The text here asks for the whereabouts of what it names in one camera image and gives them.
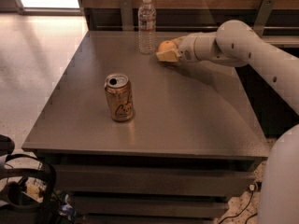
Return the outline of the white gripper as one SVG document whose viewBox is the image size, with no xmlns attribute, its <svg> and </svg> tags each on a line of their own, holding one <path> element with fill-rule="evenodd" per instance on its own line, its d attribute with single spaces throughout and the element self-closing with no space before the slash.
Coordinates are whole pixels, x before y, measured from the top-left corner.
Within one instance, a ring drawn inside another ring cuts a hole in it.
<svg viewBox="0 0 299 224">
<path fill-rule="evenodd" d="M 183 62 L 198 62 L 199 59 L 195 54 L 195 42 L 197 38 L 197 34 L 190 34 L 174 38 L 171 40 L 171 43 L 178 46 L 178 50 L 161 50 L 156 53 L 156 56 L 160 62 L 176 63 L 179 60 L 179 57 Z"/>
</svg>

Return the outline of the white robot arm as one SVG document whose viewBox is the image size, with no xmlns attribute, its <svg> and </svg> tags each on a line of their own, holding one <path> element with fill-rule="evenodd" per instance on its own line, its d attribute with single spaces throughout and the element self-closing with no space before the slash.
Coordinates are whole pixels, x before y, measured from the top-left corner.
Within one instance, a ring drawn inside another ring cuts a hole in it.
<svg viewBox="0 0 299 224">
<path fill-rule="evenodd" d="M 263 41 L 243 21 L 227 21 L 211 33 L 166 40 L 159 45 L 156 56 L 166 63 L 248 64 L 299 114 L 299 59 Z M 257 224 L 299 224 L 299 125 L 281 135 L 270 151 Z"/>
</svg>

